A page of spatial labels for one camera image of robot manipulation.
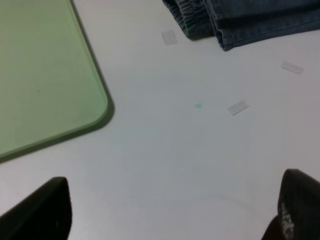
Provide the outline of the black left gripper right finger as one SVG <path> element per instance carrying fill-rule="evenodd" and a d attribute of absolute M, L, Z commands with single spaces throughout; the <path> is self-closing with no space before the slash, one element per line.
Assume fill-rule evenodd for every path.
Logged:
<path fill-rule="evenodd" d="M 262 239 L 319 240 L 320 182 L 298 169 L 287 169 L 281 180 L 277 215 Z"/>

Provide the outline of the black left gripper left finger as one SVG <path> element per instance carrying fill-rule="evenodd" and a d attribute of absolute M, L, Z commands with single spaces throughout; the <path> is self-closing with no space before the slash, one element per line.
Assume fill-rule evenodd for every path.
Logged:
<path fill-rule="evenodd" d="M 2 240 L 67 240 L 72 203 L 66 177 L 54 177 L 0 216 Z"/>

